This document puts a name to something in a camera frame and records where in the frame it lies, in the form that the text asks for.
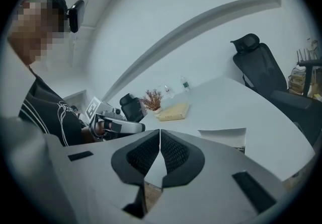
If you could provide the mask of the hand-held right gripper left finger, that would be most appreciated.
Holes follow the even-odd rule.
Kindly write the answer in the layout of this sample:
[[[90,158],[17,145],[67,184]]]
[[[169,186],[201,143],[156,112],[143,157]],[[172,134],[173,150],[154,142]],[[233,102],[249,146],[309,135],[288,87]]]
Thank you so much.
[[[137,218],[146,214],[144,178],[159,154],[159,129],[117,151],[111,158],[111,165],[120,180],[129,185],[138,186],[136,199],[127,204],[123,210]]]

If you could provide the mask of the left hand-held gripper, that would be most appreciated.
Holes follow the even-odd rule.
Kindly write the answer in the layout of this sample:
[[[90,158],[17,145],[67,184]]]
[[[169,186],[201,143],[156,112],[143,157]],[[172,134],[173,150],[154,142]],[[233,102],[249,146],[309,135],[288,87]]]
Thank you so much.
[[[136,134],[145,131],[145,125],[137,122],[124,121],[125,118],[121,115],[121,110],[114,108],[108,103],[102,102],[96,97],[93,97],[88,105],[85,116],[88,123],[89,133],[93,137],[93,141],[111,140],[124,137],[127,134]],[[110,117],[112,122],[105,120],[104,117]],[[107,130],[104,135],[98,135],[95,132],[95,125],[99,121],[111,122],[110,130]]]

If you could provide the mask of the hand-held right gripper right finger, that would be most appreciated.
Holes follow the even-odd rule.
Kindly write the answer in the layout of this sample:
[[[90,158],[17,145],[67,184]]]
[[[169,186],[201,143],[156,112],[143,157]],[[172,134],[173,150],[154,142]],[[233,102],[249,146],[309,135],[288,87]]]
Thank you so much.
[[[167,174],[162,187],[173,188],[189,184],[202,171],[205,164],[203,152],[195,145],[161,130],[161,149]]]

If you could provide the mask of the person's left hand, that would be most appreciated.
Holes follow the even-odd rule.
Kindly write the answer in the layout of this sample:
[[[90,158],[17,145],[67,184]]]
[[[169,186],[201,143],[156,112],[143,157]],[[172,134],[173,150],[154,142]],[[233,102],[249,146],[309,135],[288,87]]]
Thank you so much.
[[[98,135],[104,135],[107,130],[110,130],[111,122],[109,121],[99,121],[95,125],[95,132]]]

